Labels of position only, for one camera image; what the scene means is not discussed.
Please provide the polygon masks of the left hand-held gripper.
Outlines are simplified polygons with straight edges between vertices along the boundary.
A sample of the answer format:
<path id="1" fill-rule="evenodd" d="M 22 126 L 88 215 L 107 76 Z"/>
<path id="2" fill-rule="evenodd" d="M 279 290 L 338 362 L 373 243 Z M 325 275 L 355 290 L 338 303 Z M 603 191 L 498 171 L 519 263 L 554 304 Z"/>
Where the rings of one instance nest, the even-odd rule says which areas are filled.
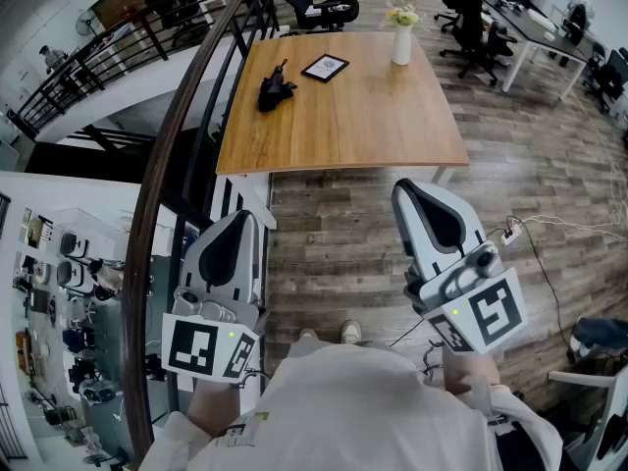
<path id="1" fill-rule="evenodd" d="M 259 227 L 242 209 L 214 223 L 187 250 L 182 287 L 162 319 L 162 367 L 209 382 L 243 383 L 260 339 L 258 279 Z"/>

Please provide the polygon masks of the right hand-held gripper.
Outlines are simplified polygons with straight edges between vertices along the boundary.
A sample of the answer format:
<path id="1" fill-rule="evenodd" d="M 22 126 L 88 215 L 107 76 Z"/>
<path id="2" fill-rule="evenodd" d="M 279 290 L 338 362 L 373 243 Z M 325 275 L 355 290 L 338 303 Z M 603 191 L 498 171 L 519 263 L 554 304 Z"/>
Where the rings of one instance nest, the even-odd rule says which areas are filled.
<path id="1" fill-rule="evenodd" d="M 414 266 L 404 293 L 452 353 L 486 354 L 527 325 L 516 271 L 485 241 L 467 201 L 438 185 L 401 179 L 392 209 Z"/>

